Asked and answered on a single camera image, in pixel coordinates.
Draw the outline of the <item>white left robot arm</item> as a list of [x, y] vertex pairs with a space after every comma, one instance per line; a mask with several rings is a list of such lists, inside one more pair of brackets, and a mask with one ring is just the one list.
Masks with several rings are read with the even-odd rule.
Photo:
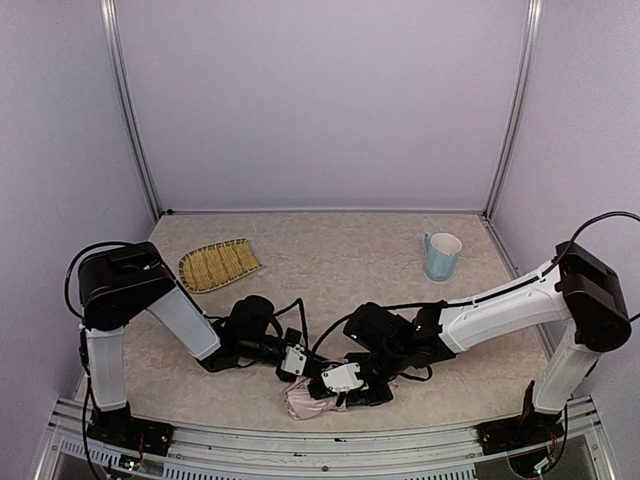
[[285, 382], [320, 372], [324, 357], [307, 348], [306, 330], [285, 330], [264, 297], [238, 301], [226, 317], [208, 315], [151, 242], [101, 242], [69, 267], [78, 276], [78, 316], [89, 397], [99, 413], [126, 415], [124, 333], [139, 314], [159, 321], [206, 371], [236, 369], [242, 359], [276, 368]]

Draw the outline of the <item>pink folding umbrella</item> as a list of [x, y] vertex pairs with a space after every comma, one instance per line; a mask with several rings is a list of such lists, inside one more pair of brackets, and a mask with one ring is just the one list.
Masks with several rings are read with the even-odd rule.
[[[346, 359], [332, 362], [329, 369], [350, 363]], [[283, 404], [290, 417], [295, 420], [310, 420], [327, 412], [346, 412], [354, 408], [376, 406], [347, 406], [346, 394], [329, 396], [324, 399], [314, 399], [307, 389], [308, 380], [300, 376], [284, 390]]]

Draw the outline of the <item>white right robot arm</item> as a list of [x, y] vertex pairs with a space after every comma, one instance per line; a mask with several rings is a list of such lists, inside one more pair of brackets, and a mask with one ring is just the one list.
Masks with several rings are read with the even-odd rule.
[[576, 243], [563, 242], [556, 253], [552, 261], [500, 289], [428, 303], [411, 321], [366, 303], [343, 333], [370, 352], [375, 375], [391, 378], [515, 331], [564, 321], [564, 337], [524, 402], [528, 413], [556, 416], [598, 358], [620, 348], [632, 333], [615, 271]]

